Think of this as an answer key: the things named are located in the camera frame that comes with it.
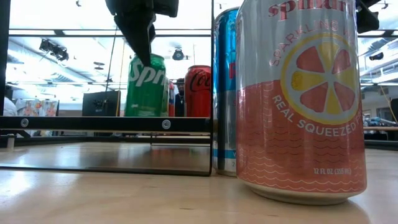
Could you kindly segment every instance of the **person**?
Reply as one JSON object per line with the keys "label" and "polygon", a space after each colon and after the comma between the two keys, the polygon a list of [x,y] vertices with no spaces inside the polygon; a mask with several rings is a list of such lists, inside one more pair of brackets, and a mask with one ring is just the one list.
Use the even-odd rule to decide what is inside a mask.
{"label": "person", "polygon": [[15,104],[7,97],[4,97],[4,108],[2,111],[3,116],[17,116],[17,107]]}
{"label": "person", "polygon": [[184,78],[177,80],[178,93],[175,95],[175,116],[185,116]]}

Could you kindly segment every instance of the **can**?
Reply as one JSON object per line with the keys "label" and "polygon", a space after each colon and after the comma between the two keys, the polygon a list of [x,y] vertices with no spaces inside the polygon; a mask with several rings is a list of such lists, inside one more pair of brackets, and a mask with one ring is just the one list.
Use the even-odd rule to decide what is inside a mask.
{"label": "can", "polygon": [[173,82],[169,83],[169,117],[175,116],[175,88]]}
{"label": "can", "polygon": [[218,127],[214,133],[213,165],[217,173],[236,176],[236,15],[227,9],[215,20],[213,57],[213,113]]}
{"label": "can", "polygon": [[185,116],[209,118],[211,113],[211,67],[194,65],[185,75]]}
{"label": "can", "polygon": [[151,54],[150,62],[151,66],[145,67],[135,56],[130,63],[125,116],[161,116],[166,81],[164,58]]}
{"label": "can", "polygon": [[241,6],[237,176],[256,193],[329,205],[366,189],[355,16],[352,0]]}
{"label": "can", "polygon": [[169,79],[165,78],[164,82],[164,92],[162,97],[162,112],[160,113],[161,117],[169,116]]}

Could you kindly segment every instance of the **table surface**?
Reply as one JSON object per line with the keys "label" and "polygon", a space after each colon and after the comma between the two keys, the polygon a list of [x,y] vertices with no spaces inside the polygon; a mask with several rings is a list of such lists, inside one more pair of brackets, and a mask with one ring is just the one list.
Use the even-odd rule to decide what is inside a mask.
{"label": "table surface", "polygon": [[397,223],[398,152],[366,159],[367,191],[323,207],[268,200],[217,175],[2,170],[0,223]]}

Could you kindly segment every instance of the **pink grapefruit can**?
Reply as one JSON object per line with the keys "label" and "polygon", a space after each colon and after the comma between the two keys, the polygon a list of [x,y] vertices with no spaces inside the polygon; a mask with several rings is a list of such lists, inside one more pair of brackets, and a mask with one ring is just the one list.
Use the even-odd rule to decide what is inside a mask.
{"label": "pink grapefruit can", "polygon": [[366,189],[353,0],[245,0],[237,17],[237,176],[280,201]]}

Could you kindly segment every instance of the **green can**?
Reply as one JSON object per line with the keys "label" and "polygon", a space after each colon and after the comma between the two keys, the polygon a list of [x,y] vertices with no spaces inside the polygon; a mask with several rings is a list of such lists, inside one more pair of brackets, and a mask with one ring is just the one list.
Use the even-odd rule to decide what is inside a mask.
{"label": "green can", "polygon": [[169,116],[169,79],[168,78],[165,78],[165,82],[164,82],[162,112],[160,115],[162,117]]}
{"label": "green can", "polygon": [[159,117],[164,101],[166,68],[164,58],[151,54],[150,67],[137,56],[129,69],[125,116]]}

